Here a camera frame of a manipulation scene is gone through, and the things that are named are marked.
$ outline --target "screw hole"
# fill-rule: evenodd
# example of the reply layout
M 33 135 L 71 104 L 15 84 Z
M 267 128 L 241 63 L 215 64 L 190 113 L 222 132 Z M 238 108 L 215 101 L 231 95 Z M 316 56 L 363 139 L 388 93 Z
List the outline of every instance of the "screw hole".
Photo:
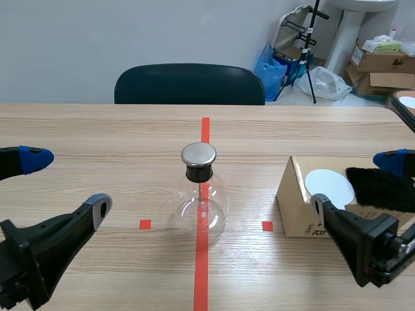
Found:
M 106 203 L 102 202 L 101 204 L 101 217 L 104 218 L 106 214 Z

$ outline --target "glass bottle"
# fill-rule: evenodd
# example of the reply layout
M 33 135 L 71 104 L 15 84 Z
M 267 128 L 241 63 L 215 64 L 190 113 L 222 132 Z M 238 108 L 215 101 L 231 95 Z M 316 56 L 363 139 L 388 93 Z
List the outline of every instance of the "glass bottle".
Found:
M 189 230 L 221 231 L 228 216 L 228 190 L 213 173 L 216 150 L 211 144 L 192 143 L 182 151 L 186 175 L 176 188 L 176 219 Z

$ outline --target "red tape line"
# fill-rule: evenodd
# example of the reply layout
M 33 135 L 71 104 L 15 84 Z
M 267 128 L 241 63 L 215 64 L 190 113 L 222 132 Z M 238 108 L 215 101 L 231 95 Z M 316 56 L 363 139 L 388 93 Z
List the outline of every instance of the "red tape line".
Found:
M 202 118 L 202 142 L 210 142 L 210 118 Z M 196 230 L 195 293 L 193 311 L 208 311 L 209 303 L 209 183 L 202 184 L 202 201 L 206 210 L 198 206 Z

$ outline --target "chair backrest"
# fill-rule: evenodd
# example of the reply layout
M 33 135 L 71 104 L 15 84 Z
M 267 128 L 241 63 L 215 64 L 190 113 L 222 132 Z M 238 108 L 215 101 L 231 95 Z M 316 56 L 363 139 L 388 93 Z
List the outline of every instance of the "chair backrest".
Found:
M 166 63 L 125 71 L 115 85 L 116 104 L 265 105 L 260 79 L 224 65 Z

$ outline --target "white sink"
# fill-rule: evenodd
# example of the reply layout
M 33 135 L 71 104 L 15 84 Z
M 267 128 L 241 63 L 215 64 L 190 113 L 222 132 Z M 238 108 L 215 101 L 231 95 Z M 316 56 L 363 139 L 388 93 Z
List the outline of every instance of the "white sink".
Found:
M 394 6 L 398 0 L 329 0 L 328 2 L 343 10 L 378 12 Z
M 344 10 L 343 19 L 331 47 L 326 68 L 342 75 L 348 62 L 366 12 L 379 12 L 396 5 L 399 0 L 328 0 Z

